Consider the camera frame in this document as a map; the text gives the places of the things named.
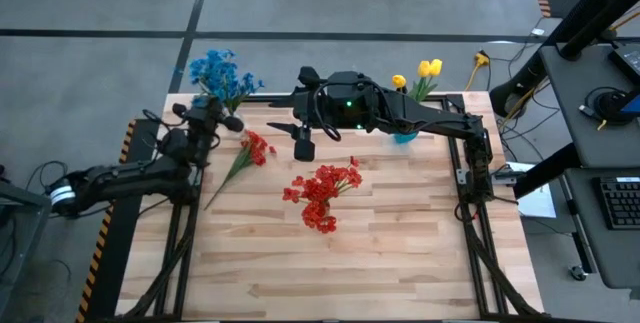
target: keyboard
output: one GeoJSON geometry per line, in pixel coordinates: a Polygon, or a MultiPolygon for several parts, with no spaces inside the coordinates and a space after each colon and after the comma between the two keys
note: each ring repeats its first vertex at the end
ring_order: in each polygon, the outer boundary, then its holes
{"type": "Polygon", "coordinates": [[[640,230],[640,177],[600,177],[593,183],[607,227],[640,230]]]}

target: gray floor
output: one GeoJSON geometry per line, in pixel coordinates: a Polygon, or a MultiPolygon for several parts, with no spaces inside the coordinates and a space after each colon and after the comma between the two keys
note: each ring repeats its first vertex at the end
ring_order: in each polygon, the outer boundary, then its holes
{"type": "MultiPolygon", "coordinates": [[[[184,30],[194,0],[0,0],[0,29],[184,30]]],[[[527,35],[540,17],[536,0],[205,0],[200,31],[425,33],[527,35]]],[[[547,30],[557,20],[544,20],[547,30]]],[[[640,20],[622,33],[640,36],[640,20]]],[[[127,122],[142,108],[163,104],[179,39],[0,37],[0,163],[23,185],[38,164],[58,159],[71,169],[115,162],[127,122]]],[[[393,74],[412,77],[420,60],[440,58],[438,90],[461,90],[473,55],[510,58],[509,43],[353,42],[304,40],[195,40],[190,59],[210,48],[231,48],[241,70],[263,78],[265,91],[291,90],[301,65],[320,74],[356,69],[387,84],[393,74]]],[[[514,64],[514,72],[535,48],[514,64]]],[[[485,90],[479,71],[473,90],[485,90]]],[[[506,63],[494,61],[492,83],[508,79],[506,63]]],[[[181,92],[195,87],[183,79],[181,92]]],[[[539,100],[555,105],[551,89],[539,100]]],[[[518,130],[550,113],[531,105],[518,130]]],[[[570,141],[560,114],[527,137],[548,156],[570,141]]],[[[521,161],[538,161],[522,140],[510,141],[521,161]]],[[[55,172],[47,173],[55,177],[55,172]]],[[[39,191],[37,184],[31,187],[39,191]]],[[[52,220],[36,257],[10,305],[11,321],[44,317],[69,322],[76,315],[101,218],[52,220]],[[66,272],[53,259],[65,261],[66,272]]],[[[628,291],[609,290],[597,275],[576,282],[566,267],[578,262],[570,238],[527,222],[526,230],[546,310],[554,316],[636,322],[640,305],[628,291]]]]}

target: wooden table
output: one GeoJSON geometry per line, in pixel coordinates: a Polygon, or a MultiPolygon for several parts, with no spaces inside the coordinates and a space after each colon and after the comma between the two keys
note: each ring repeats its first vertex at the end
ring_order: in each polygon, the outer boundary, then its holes
{"type": "MultiPolygon", "coordinates": [[[[505,159],[489,96],[463,95],[468,112],[484,115],[496,169],[505,159]]],[[[189,104],[191,97],[169,95],[163,118],[177,122],[172,104],[189,104]]],[[[453,215],[458,198],[445,137],[420,133],[398,146],[378,131],[343,131],[340,143],[314,132],[316,159],[303,163],[293,159],[294,141],[266,125],[294,122],[289,109],[246,103],[240,112],[278,153],[265,166],[242,171],[198,214],[184,319],[478,318],[463,228],[453,215]],[[338,230],[310,230],[301,221],[302,205],[282,201],[283,188],[322,164],[346,166],[351,155],[362,162],[364,182],[333,202],[338,230]]],[[[240,149],[237,136],[224,128],[219,133],[222,143],[209,156],[201,209],[240,149]]],[[[506,187],[496,187],[495,194],[513,199],[506,187]]],[[[141,209],[161,198],[145,197],[141,209]]],[[[517,206],[493,201],[487,208],[501,268],[542,310],[517,206]]],[[[160,270],[170,216],[167,204],[139,219],[118,314],[135,304],[160,270]]]]}

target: yellow flower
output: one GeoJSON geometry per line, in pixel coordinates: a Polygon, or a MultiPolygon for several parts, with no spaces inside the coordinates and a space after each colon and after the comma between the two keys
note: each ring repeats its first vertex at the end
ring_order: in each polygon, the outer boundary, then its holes
{"type": "Polygon", "coordinates": [[[422,61],[418,66],[418,77],[428,77],[429,76],[429,61],[422,61]]]}
{"type": "Polygon", "coordinates": [[[407,80],[401,75],[395,75],[391,77],[391,83],[393,83],[396,88],[402,88],[407,84],[407,80]]]}
{"type": "Polygon", "coordinates": [[[429,66],[429,74],[437,77],[440,75],[440,71],[442,71],[442,61],[440,59],[432,60],[429,66]]]}

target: bouquet of red flowers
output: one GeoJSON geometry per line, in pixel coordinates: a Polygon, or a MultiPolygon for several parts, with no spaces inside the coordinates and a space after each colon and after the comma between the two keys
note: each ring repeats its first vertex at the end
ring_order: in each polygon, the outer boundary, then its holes
{"type": "Polygon", "coordinates": [[[242,146],[242,150],[233,161],[231,165],[231,169],[227,176],[222,181],[220,188],[213,194],[209,203],[204,207],[204,209],[209,208],[213,200],[216,198],[218,193],[222,190],[222,188],[231,180],[231,178],[235,177],[242,169],[255,164],[257,166],[261,166],[267,162],[267,158],[265,157],[265,152],[267,147],[269,147],[269,152],[272,154],[276,154],[276,149],[273,146],[267,144],[267,141],[259,136],[256,132],[247,130],[247,137],[240,142],[242,146]]]}
{"type": "Polygon", "coordinates": [[[315,228],[322,233],[334,232],[336,217],[329,214],[329,199],[337,198],[351,188],[358,188],[362,183],[362,176],[356,169],[358,164],[358,160],[351,157],[351,162],[346,168],[323,165],[316,170],[315,177],[311,179],[305,180],[298,176],[291,182],[293,188],[284,189],[282,200],[303,202],[307,205],[302,211],[302,220],[307,227],[315,228]]]}

